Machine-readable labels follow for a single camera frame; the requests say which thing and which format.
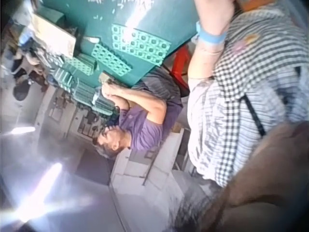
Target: man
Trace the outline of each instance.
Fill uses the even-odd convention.
[[[225,187],[269,130],[308,119],[308,44],[281,1],[240,15],[232,0],[195,3],[188,151],[204,179]]]
[[[23,51],[19,48],[13,56],[11,71],[15,80],[13,96],[17,101],[23,101],[30,90],[35,75],[42,74],[39,60],[31,51]]]
[[[93,141],[110,157],[124,148],[158,146],[183,108],[178,87],[161,68],[150,71],[131,89],[105,83],[102,94],[120,108],[119,126],[106,127]]]
[[[167,231],[308,231],[307,218],[292,228],[309,206],[308,155],[309,122],[278,125],[215,199],[184,199]]]

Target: purple t-shirt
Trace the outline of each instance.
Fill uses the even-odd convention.
[[[149,150],[167,138],[182,108],[181,103],[168,101],[166,116],[161,125],[149,121],[146,118],[147,111],[135,105],[129,110],[120,111],[119,126],[131,133],[131,149]]]

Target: blue wristband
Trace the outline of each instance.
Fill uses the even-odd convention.
[[[211,35],[204,31],[199,22],[197,22],[197,33],[200,39],[211,44],[221,44],[224,42],[227,34],[227,32],[224,32],[222,35]]]

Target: plaid shirt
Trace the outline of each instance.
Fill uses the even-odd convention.
[[[258,39],[236,54],[235,44],[251,34]],[[198,173],[224,187],[250,158],[261,135],[245,95],[266,132],[308,120],[308,60],[304,32],[277,3],[233,20],[215,80],[189,80],[188,150]]]

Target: elbow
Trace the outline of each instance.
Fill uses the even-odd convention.
[[[167,109],[166,101],[162,100],[162,99],[158,99],[157,104],[156,104],[156,108],[159,111],[166,112],[166,109]]]

